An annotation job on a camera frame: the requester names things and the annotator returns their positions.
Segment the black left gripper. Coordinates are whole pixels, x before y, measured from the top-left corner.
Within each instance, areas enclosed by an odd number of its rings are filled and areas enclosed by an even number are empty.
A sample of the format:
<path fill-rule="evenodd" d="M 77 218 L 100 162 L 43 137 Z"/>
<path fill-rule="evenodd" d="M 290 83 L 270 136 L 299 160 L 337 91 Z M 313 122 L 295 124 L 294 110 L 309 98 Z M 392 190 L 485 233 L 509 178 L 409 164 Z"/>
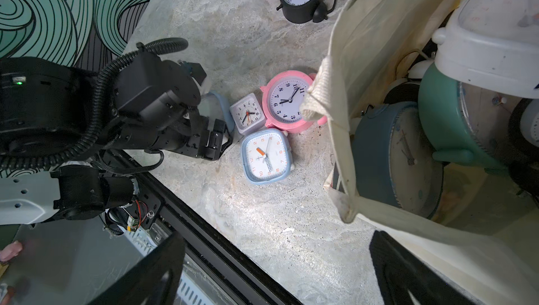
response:
<path fill-rule="evenodd" d="M 107 125 L 107 148 L 219 160 L 232 145 L 233 125 L 200 113 L 206 76 L 199 63 L 139 52 L 113 87 L 118 115 Z"/>

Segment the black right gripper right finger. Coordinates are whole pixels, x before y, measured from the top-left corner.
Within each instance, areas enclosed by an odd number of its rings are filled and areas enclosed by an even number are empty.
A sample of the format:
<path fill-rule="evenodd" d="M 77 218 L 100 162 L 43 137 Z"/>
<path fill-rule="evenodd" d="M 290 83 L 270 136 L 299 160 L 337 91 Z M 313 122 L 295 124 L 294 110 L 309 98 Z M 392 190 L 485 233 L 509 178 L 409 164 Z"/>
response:
<path fill-rule="evenodd" d="M 369 252 L 385 304 L 472 303 L 384 231 L 374 232 Z"/>

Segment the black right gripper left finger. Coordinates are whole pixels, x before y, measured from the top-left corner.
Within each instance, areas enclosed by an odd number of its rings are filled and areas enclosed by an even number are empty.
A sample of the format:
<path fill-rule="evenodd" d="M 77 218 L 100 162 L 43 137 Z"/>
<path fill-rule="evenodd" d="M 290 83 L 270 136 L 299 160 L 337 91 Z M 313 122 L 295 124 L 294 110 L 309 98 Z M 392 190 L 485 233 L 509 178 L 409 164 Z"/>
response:
<path fill-rule="evenodd" d="M 185 241 L 170 235 L 91 304 L 173 304 L 185 258 Z"/>

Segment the blue square alarm clock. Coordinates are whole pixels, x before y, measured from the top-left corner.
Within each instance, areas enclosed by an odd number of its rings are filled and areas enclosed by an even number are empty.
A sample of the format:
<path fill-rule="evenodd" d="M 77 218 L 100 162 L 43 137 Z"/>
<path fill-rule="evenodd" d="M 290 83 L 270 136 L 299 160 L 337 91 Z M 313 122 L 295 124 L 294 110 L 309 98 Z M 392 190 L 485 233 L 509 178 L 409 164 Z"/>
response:
<path fill-rule="evenodd" d="M 233 136 L 235 123 L 230 113 L 230 104 L 226 98 L 216 92 L 208 92 L 202 96 L 201 104 L 198 106 L 202 116 L 209 119 L 209 129 L 213 129 L 217 120 L 225 122 L 227 131 Z"/>

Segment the cream floral canvas bag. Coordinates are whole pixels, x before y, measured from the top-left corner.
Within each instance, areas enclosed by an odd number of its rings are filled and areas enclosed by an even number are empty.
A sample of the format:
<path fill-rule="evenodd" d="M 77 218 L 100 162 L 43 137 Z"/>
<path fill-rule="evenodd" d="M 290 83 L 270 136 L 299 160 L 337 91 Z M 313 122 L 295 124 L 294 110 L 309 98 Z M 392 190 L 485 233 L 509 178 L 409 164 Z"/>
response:
<path fill-rule="evenodd" d="M 301 110 L 328 118 L 344 222 L 538 303 L 538 0 L 348 0 Z"/>

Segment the small pink square clock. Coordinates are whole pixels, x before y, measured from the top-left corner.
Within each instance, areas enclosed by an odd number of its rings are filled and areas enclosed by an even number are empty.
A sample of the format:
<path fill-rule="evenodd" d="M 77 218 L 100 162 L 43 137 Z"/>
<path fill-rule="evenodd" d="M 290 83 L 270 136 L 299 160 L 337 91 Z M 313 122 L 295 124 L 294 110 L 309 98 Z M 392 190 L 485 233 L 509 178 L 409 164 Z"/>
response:
<path fill-rule="evenodd" d="M 266 117 L 254 93 L 231 105 L 230 113 L 240 135 L 252 134 L 265 126 Z"/>

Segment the blue round alarm clock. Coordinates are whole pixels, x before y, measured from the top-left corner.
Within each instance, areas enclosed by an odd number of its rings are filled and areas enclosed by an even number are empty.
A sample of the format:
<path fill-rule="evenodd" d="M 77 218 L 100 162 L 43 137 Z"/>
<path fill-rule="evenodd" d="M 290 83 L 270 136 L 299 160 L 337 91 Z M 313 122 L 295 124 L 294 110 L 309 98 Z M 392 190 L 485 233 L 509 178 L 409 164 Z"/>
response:
<path fill-rule="evenodd" d="M 359 195 L 432 218 L 444 181 L 444 166 L 433 153 L 417 103 L 372 108 L 362 117 L 352 141 Z"/>

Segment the light blue square clock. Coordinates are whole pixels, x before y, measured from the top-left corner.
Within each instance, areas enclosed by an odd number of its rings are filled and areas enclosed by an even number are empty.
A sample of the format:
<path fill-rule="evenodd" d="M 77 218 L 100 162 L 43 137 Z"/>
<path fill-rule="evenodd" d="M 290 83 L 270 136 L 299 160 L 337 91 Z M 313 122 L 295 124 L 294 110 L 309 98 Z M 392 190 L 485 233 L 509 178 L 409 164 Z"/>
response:
<path fill-rule="evenodd" d="M 275 128 L 262 129 L 241 142 L 245 177 L 251 184 L 282 181 L 294 169 L 288 133 Z"/>

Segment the pink twin-bell alarm clock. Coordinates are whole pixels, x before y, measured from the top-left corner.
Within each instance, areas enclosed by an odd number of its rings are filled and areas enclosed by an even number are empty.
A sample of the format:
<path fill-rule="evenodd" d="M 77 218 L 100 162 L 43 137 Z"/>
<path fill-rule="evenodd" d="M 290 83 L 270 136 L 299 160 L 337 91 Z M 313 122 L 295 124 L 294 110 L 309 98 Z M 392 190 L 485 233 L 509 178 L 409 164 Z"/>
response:
<path fill-rule="evenodd" d="M 300 106 L 316 75 L 288 70 L 276 75 L 266 86 L 261 87 L 262 109 L 267 128 L 298 134 L 313 124 L 312 121 L 303 119 Z"/>

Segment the green round alarm clock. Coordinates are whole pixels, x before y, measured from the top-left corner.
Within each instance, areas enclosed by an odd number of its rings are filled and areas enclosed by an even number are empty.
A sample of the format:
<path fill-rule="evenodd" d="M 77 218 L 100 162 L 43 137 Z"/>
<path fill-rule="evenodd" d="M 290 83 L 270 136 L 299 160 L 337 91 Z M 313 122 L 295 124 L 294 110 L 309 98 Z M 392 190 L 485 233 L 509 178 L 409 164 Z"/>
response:
<path fill-rule="evenodd" d="M 439 162 L 505 170 L 526 157 L 509 138 L 509 121 L 521 101 L 426 70 L 418 93 L 422 128 Z"/>

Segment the black twin-bell alarm clock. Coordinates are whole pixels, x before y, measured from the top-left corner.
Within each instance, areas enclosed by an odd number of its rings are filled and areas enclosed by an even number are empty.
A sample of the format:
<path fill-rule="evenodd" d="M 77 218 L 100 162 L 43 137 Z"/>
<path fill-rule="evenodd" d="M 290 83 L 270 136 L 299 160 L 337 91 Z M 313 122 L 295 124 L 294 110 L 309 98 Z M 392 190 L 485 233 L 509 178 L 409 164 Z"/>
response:
<path fill-rule="evenodd" d="M 508 125 L 511 144 L 525 159 L 509 165 L 510 177 L 522 190 L 538 198 L 538 100 L 522 99 Z"/>

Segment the white square alarm clock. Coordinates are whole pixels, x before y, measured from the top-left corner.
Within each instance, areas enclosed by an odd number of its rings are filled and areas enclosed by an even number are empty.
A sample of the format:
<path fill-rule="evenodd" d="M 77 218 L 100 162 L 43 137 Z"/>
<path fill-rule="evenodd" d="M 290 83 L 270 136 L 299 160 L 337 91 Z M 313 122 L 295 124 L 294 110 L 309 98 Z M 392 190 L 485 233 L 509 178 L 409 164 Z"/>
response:
<path fill-rule="evenodd" d="M 538 0 L 463 0 L 432 41 L 445 76 L 538 98 Z"/>

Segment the white twin-bell alarm clock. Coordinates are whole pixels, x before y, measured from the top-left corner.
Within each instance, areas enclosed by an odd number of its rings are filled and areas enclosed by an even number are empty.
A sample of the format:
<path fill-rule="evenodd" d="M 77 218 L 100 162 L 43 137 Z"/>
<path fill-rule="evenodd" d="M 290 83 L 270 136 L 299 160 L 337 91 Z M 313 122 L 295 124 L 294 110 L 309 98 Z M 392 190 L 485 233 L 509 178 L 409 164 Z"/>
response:
<path fill-rule="evenodd" d="M 418 55 L 420 61 L 413 62 L 407 72 L 399 78 L 398 70 L 400 64 L 412 54 Z M 434 61 L 435 60 L 432 57 L 428 56 L 420 49 L 414 49 L 405 54 L 397 63 L 394 72 L 395 80 L 388 85 L 383 99 L 383 104 L 397 104 L 405 101 L 417 103 L 421 81 L 426 71 L 432 66 Z"/>

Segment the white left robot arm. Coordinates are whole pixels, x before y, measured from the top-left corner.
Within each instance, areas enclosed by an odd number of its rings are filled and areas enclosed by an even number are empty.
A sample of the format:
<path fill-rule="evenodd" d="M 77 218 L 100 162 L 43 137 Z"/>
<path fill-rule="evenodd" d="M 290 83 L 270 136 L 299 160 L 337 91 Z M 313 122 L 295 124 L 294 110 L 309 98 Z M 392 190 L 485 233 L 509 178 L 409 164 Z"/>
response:
<path fill-rule="evenodd" d="M 86 220 L 143 206 L 137 176 L 111 150 L 218 160 L 233 141 L 231 118 L 200 111 L 201 65 L 164 54 L 183 40 L 139 44 L 100 72 L 34 57 L 1 62 L 1 224 Z"/>

